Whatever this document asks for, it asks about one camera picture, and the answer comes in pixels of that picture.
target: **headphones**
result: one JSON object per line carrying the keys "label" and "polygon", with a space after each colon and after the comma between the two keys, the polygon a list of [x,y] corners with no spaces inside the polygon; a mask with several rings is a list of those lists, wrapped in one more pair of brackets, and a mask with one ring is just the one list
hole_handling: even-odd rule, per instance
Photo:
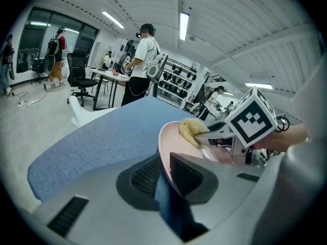
{"label": "headphones", "polygon": [[155,36],[155,28],[153,27],[153,25],[150,23],[145,23],[144,25],[141,26],[139,33],[135,34],[137,38],[141,37],[141,29],[146,29],[147,30],[146,33],[147,32],[153,33],[153,36]]}

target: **ceiling light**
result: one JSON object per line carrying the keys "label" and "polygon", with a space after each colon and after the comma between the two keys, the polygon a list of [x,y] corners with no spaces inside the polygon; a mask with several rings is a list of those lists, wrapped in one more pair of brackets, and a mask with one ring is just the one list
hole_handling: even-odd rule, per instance
{"label": "ceiling light", "polygon": [[74,32],[74,33],[76,33],[76,34],[79,34],[80,32],[78,32],[78,31],[75,31],[75,30],[73,30],[73,29],[68,29],[68,28],[65,28],[65,30],[66,31],[71,31],[71,32]]}
{"label": "ceiling light", "polygon": [[35,22],[35,21],[31,21],[31,25],[33,25],[33,26],[46,27],[47,26],[47,23],[46,22]]}
{"label": "ceiling light", "polygon": [[273,89],[271,84],[252,84],[252,83],[245,83],[246,86],[253,87],[256,86],[258,88],[265,88],[265,89]]}
{"label": "ceiling light", "polygon": [[108,14],[107,12],[102,12],[105,16],[107,16],[111,21],[113,21],[117,26],[119,26],[120,28],[125,28],[123,27],[116,19],[114,19],[110,14]]}
{"label": "ceiling light", "polygon": [[180,13],[179,39],[185,41],[188,30],[189,14]]}

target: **floor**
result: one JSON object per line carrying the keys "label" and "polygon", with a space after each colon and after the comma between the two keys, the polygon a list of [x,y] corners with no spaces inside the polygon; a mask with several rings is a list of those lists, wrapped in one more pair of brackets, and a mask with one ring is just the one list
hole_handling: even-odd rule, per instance
{"label": "floor", "polygon": [[[27,170],[29,165],[45,150],[57,141],[73,132],[76,128],[71,124],[73,111],[66,103],[71,95],[68,83],[48,93],[43,83],[24,84],[14,87],[15,95],[28,92],[21,100],[31,103],[44,97],[34,104],[24,103],[18,106],[19,96],[1,96],[0,98],[0,178],[13,202],[32,212],[39,204],[28,184]],[[120,107],[125,87],[118,85],[114,107]],[[101,86],[98,107],[107,107],[109,92]],[[84,108],[91,111],[93,99],[84,100]]]}

